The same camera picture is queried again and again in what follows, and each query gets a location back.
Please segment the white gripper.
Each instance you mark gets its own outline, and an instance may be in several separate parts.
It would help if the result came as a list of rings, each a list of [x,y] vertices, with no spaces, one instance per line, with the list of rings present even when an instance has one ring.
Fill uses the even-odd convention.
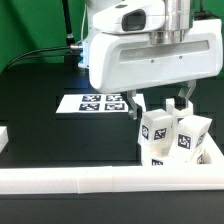
[[[90,83],[122,92],[133,120],[142,118],[135,90],[182,82],[189,104],[195,79],[222,69],[222,21],[196,13],[194,0],[87,0],[87,9]]]

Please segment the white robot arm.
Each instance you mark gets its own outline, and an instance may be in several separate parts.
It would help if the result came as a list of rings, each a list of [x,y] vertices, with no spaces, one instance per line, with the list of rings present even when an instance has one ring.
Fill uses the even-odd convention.
[[[140,116],[136,90],[184,82],[180,95],[189,98],[198,79],[220,73],[222,21],[197,12],[195,0],[85,2],[88,36],[80,66],[98,92],[122,94],[133,118]]]

